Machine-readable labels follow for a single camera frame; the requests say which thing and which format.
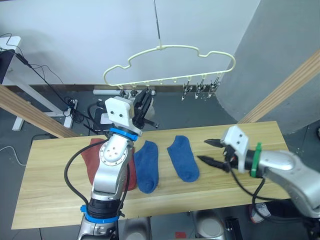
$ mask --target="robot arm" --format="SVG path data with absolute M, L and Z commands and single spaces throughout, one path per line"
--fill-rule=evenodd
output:
M 198 156 L 214 167 L 229 171 L 238 168 L 240 173 L 250 172 L 252 177 L 269 178 L 283 187 L 302 215 L 320 218 L 320 173 L 305 166 L 300 158 L 289 151 L 265 151 L 258 144 L 248 150 L 249 139 L 238 126 L 230 127 L 221 139 L 208 139 L 206 143 L 223 148 L 228 163 L 221 163 L 206 156 Z
M 117 239 L 116 222 L 122 209 L 121 200 L 127 176 L 127 165 L 133 157 L 134 141 L 142 135 L 145 123 L 158 127 L 145 119 L 152 105 L 151 90 L 144 89 L 134 100 L 116 96 L 105 101 L 106 110 L 114 128 L 112 136 L 99 151 L 99 167 L 94 177 L 91 199 L 84 212 L 78 240 Z

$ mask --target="sneaker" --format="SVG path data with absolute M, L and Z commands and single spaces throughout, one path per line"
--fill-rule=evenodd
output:
M 257 210 L 259 211 L 259 213 L 264 216 L 265 218 L 268 218 L 271 216 L 271 213 L 269 212 L 266 204 L 264 202 L 261 203 L 256 203 L 255 204 Z M 253 205 L 251 204 L 249 206 L 249 215 L 250 215 L 250 219 L 254 224 L 258 224 L 261 223 L 264 219 L 262 217 L 260 217 L 256 210 L 254 209 Z

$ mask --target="blue sock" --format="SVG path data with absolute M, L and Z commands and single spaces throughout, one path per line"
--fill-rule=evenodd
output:
M 133 160 L 140 191 L 152 193 L 159 181 L 157 145 L 152 141 L 145 141 L 143 147 L 134 154 Z
M 176 173 L 183 181 L 192 183 L 198 179 L 199 168 L 186 136 L 175 136 L 174 142 L 167 150 Z

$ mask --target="wooden tabletop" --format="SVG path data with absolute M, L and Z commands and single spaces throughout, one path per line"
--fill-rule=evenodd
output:
M 239 124 L 249 136 L 250 148 L 262 142 L 265 150 L 287 150 L 285 140 L 275 121 Z M 145 140 L 158 146 L 159 183 L 151 194 L 138 188 L 128 192 L 123 212 L 126 218 L 155 216 L 203 209 L 213 209 L 251 203 L 232 176 L 220 169 L 210 167 L 196 156 L 207 155 L 223 161 L 223 150 L 212 147 L 206 139 L 220 138 L 230 125 L 205 126 L 144 132 L 135 143 L 136 151 Z M 167 147 L 176 135 L 189 138 L 196 164 L 200 170 L 197 181 L 183 182 L 172 165 Z M 91 138 L 83 136 L 62 139 L 36 140 L 32 144 L 27 166 L 14 213 L 12 229 L 45 228 L 81 223 L 80 206 L 84 204 L 66 185 L 64 168 L 70 157 L 79 149 L 89 145 Z M 90 199 L 91 184 L 86 165 L 78 156 L 69 169 L 72 184 Z M 243 185 L 254 192 L 259 179 L 249 174 L 237 174 Z M 261 196 L 288 198 L 278 185 L 266 181 Z

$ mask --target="white plastic hanger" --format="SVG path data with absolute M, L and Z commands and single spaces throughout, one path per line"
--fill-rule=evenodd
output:
M 227 72 L 231 72 L 235 66 L 236 66 L 236 59 L 234 56 L 232 56 L 231 54 L 224 52 L 224 51 L 209 51 L 207 54 L 203 55 L 200 54 L 200 50 L 199 48 L 195 47 L 195 46 L 189 46 L 189 45 L 162 45 L 161 43 L 161 38 L 160 38 L 160 30 L 159 30 L 159 23 L 158 23 L 158 14 L 157 14 L 157 8 L 156 8 L 156 0 L 153 0 L 153 5 L 154 5 L 154 12 L 155 12 L 155 20 L 156 20 L 156 26 L 157 26 L 157 31 L 158 31 L 158 39 L 159 39 L 159 46 L 155 47 L 155 48 L 151 48 L 148 50 L 144 50 L 141 51 L 139 53 L 136 53 L 135 55 L 132 55 L 131 57 L 128 58 L 128 65 L 127 66 L 122 66 L 122 65 L 114 65 L 110 68 L 108 68 L 104 73 L 103 73 L 103 79 L 104 82 L 109 85 L 109 86 L 118 86 L 120 89 L 123 88 L 123 85 L 132 85 L 132 86 L 136 86 L 137 84 L 144 84 L 146 86 L 150 86 L 150 83 L 154 83 L 154 82 L 158 82 L 158 84 L 160 85 L 165 85 L 163 83 L 163 81 L 168 81 L 171 80 L 174 83 L 177 82 L 177 80 L 179 79 L 187 79 L 188 82 L 190 82 L 192 80 L 192 77 L 197 77 L 197 76 L 202 76 L 202 78 L 206 78 L 208 75 L 213 75 L 213 74 L 217 74 L 218 77 L 220 77 L 223 73 L 227 73 Z M 204 73 L 198 73 L 198 74 L 192 74 L 192 75 L 183 75 L 183 76 L 174 76 L 174 77 L 166 77 L 166 78 L 158 78 L 158 79 L 152 79 L 152 80 L 144 80 L 144 81 L 135 81 L 135 82 L 126 82 L 126 83 L 116 83 L 116 84 L 112 84 L 112 83 L 108 83 L 107 82 L 107 74 L 112 71 L 113 69 L 116 68 L 122 68 L 122 69 L 128 69 L 132 66 L 132 59 L 143 55 L 143 54 L 147 54 L 150 52 L 154 52 L 154 51 L 161 51 L 164 49 L 168 49 L 168 48 L 185 48 L 185 49 L 193 49 L 196 50 L 197 56 L 199 58 L 207 58 L 208 56 L 210 56 L 211 54 L 220 54 L 220 55 L 225 55 L 228 56 L 229 58 L 232 59 L 232 67 L 230 67 L 227 70 L 222 70 L 222 71 L 213 71 L 213 72 L 204 72 Z

